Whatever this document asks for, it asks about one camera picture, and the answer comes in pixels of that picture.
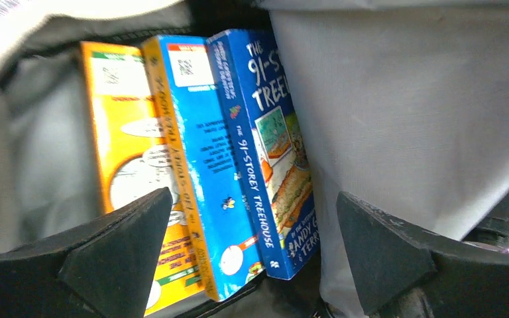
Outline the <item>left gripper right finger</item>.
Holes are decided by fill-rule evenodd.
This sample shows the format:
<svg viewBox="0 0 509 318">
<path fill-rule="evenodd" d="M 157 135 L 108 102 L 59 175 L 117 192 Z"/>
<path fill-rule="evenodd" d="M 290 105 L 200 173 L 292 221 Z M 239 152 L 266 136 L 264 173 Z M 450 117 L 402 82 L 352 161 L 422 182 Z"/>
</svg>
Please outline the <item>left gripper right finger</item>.
<svg viewBox="0 0 509 318">
<path fill-rule="evenodd" d="M 337 216 L 369 317 L 509 317 L 509 254 L 431 232 L 341 192 Z"/>
</svg>

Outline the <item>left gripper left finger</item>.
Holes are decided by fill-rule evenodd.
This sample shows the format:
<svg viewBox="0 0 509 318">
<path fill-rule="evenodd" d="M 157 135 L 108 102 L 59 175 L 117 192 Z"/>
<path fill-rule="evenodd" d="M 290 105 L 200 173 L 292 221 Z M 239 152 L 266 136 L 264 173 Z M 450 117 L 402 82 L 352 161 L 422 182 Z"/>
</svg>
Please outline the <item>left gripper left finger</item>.
<svg viewBox="0 0 509 318">
<path fill-rule="evenodd" d="M 157 189 L 0 253 L 0 317 L 142 317 L 172 207 Z"/>
</svg>

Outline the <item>orange children's book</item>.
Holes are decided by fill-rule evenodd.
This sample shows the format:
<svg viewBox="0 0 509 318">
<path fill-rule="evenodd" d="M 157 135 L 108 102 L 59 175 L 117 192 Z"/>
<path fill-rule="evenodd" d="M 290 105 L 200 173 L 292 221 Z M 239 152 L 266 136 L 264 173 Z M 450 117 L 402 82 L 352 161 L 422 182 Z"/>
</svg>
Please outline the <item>orange children's book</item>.
<svg viewBox="0 0 509 318">
<path fill-rule="evenodd" d="M 150 93 L 141 50 L 83 42 L 103 208 L 110 213 L 167 187 L 172 210 L 154 273 L 145 317 L 203 290 L 160 115 Z"/>
</svg>

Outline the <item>blue round-logo book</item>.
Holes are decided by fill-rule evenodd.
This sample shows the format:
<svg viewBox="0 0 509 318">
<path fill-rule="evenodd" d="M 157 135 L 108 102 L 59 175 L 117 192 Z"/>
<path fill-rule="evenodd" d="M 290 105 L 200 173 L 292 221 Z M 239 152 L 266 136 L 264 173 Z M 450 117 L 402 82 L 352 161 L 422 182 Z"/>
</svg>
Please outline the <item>blue round-logo book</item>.
<svg viewBox="0 0 509 318">
<path fill-rule="evenodd" d="M 205 39 L 158 35 L 142 53 L 202 284 L 209 298 L 225 301 L 264 266 Z"/>
</svg>

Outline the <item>cream canvas backpack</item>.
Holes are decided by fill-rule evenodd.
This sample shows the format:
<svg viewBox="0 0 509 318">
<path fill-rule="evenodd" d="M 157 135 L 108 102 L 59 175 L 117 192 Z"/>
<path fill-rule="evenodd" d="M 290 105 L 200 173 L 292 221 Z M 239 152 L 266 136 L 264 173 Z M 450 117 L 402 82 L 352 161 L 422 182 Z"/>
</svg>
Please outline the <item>cream canvas backpack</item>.
<svg viewBox="0 0 509 318">
<path fill-rule="evenodd" d="M 165 317 L 369 317 L 346 192 L 460 242 L 509 193 L 509 1 L 0 1 L 0 253 L 99 217 L 82 40 L 271 28 L 307 150 L 320 266 Z"/>
</svg>

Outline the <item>blue Treehouse book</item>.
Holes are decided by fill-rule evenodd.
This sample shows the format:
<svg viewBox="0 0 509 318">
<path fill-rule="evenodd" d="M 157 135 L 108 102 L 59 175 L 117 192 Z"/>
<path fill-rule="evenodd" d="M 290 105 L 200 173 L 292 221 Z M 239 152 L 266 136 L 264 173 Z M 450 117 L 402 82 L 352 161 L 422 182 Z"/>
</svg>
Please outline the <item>blue Treehouse book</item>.
<svg viewBox="0 0 509 318">
<path fill-rule="evenodd" d="M 310 165 L 275 37 L 229 29 L 208 38 L 207 49 L 267 274 L 290 280 L 320 238 Z"/>
</svg>

